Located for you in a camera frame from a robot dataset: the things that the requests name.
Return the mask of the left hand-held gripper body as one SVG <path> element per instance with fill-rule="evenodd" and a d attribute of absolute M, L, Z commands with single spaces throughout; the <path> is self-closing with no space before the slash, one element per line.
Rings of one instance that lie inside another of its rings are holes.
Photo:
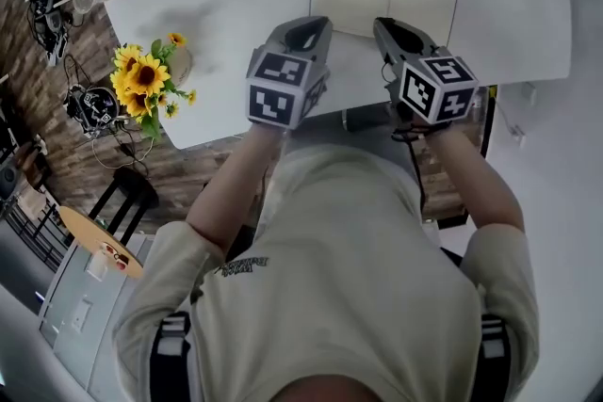
<path fill-rule="evenodd" d="M 247 70 L 249 121 L 294 130 L 318 105 L 330 70 L 333 23 L 305 16 L 277 25 L 253 50 Z"/>

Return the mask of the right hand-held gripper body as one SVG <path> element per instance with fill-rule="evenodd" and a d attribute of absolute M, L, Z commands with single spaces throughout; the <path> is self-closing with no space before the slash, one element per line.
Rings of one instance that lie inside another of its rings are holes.
<path fill-rule="evenodd" d="M 373 35 L 395 75 L 401 102 L 430 124 L 466 117 L 479 81 L 461 57 L 393 18 L 376 18 Z"/>

